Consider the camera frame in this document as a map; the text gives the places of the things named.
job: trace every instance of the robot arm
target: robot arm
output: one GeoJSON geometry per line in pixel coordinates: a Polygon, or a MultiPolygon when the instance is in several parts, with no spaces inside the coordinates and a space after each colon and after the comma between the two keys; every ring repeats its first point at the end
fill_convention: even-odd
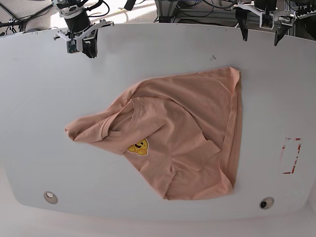
{"type": "Polygon", "coordinates": [[[101,20],[99,24],[92,24],[87,11],[99,7],[104,1],[99,0],[95,5],[85,8],[88,0],[52,0],[52,5],[59,11],[67,23],[66,32],[58,31],[54,39],[62,38],[66,41],[67,52],[83,52],[89,58],[97,56],[98,29],[113,26],[113,22],[101,20]]]}

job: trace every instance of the white table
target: white table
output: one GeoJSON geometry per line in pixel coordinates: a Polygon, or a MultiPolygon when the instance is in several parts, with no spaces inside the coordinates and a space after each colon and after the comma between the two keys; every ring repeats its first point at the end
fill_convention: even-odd
{"type": "Polygon", "coordinates": [[[99,54],[67,54],[56,30],[0,39],[0,156],[24,204],[75,214],[139,220],[211,220],[295,211],[316,176],[316,42],[235,28],[125,24],[99,32],[99,54]],[[128,161],[64,132],[152,77],[232,66],[242,75],[242,142],[233,195],[162,200],[128,161]],[[302,138],[293,174],[282,174],[286,137],[302,138]],[[49,204],[45,191],[58,197],[49,204]],[[261,210],[265,197],[275,199],[261,210]]]}

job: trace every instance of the floor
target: floor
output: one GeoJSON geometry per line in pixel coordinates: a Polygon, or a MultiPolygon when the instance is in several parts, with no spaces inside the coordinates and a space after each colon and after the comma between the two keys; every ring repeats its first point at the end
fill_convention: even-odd
{"type": "MultiPolygon", "coordinates": [[[[92,5],[98,0],[90,0],[87,2],[88,5],[92,5]]],[[[157,18],[157,8],[154,0],[136,0],[136,5],[134,6],[132,11],[126,11],[123,9],[126,0],[107,0],[107,4],[110,6],[109,14],[104,17],[107,20],[114,21],[114,23],[151,23],[154,22],[157,18]]],[[[221,1],[222,5],[227,4],[224,0],[210,0],[210,2],[214,2],[215,5],[219,4],[221,1]]],[[[196,1],[185,1],[186,4],[194,4],[196,1]]],[[[6,8],[8,8],[16,17],[22,18],[35,12],[43,9],[45,6],[51,4],[51,0],[0,0],[0,3],[3,4],[6,8]]],[[[201,10],[209,10],[210,6],[201,2],[200,4],[193,6],[192,8],[201,9],[201,10]]],[[[277,8],[279,10],[284,10],[284,0],[277,0],[277,8]]],[[[97,9],[91,11],[91,14],[102,14],[107,12],[107,7],[103,4],[97,9]]],[[[8,22],[10,16],[0,8],[0,22],[8,22]]],[[[223,22],[216,20],[206,20],[204,23],[216,23],[225,26],[233,26],[232,22],[223,22]]],[[[188,20],[182,20],[180,23],[194,23],[188,20]]],[[[254,30],[264,30],[259,28],[258,25],[248,24],[249,29],[254,30]]],[[[39,30],[47,30],[51,28],[64,28],[67,27],[65,20],[59,17],[59,13],[54,8],[49,10],[48,12],[44,12],[39,17],[29,21],[26,25],[26,31],[30,29],[39,29],[39,30]]],[[[5,32],[7,30],[6,27],[0,28],[0,33],[5,32]]],[[[306,33],[305,29],[300,29],[297,27],[297,36],[307,39],[313,39],[309,34],[306,33]]]]}

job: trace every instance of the t-shirt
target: t-shirt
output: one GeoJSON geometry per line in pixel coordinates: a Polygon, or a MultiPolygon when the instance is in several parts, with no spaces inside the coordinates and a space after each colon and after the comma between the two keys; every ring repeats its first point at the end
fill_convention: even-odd
{"type": "Polygon", "coordinates": [[[162,198],[229,194],[241,141],[239,71],[143,81],[66,131],[76,142],[124,155],[162,198]]]}

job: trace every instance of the yellow emoji patch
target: yellow emoji patch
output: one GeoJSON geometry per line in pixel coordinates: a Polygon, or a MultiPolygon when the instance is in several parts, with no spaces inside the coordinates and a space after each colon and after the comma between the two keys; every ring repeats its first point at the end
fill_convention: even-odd
{"type": "Polygon", "coordinates": [[[149,143],[146,138],[139,141],[138,143],[131,145],[127,150],[131,153],[136,153],[139,156],[146,156],[148,154],[149,143]]]}

